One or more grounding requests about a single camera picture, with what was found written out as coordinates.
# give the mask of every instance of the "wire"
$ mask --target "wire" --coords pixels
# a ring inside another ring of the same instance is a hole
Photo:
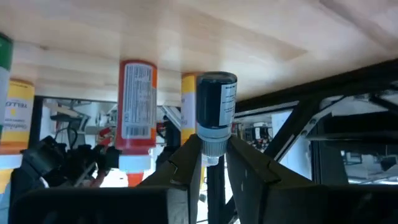
[[[57,140],[57,137],[58,137],[58,134],[59,134],[59,133],[61,133],[61,132],[64,131],[64,130],[68,130],[68,129],[72,130],[72,131],[74,132],[74,134],[75,134],[75,138],[74,138],[74,140],[72,141],[72,143],[71,143],[70,146],[69,146],[70,149],[73,149],[73,147],[74,147],[74,145],[75,145],[75,143],[76,143],[76,141],[77,141],[77,130],[76,130],[75,128],[67,127],[67,128],[61,128],[61,129],[59,129],[59,130],[55,133],[54,140]]]

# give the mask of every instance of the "wooden shelf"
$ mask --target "wooden shelf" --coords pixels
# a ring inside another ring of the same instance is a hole
[[[398,57],[398,1],[12,0],[0,31],[12,75],[38,95],[116,101],[118,62],[159,67],[159,105],[181,72],[238,76],[243,100]]]

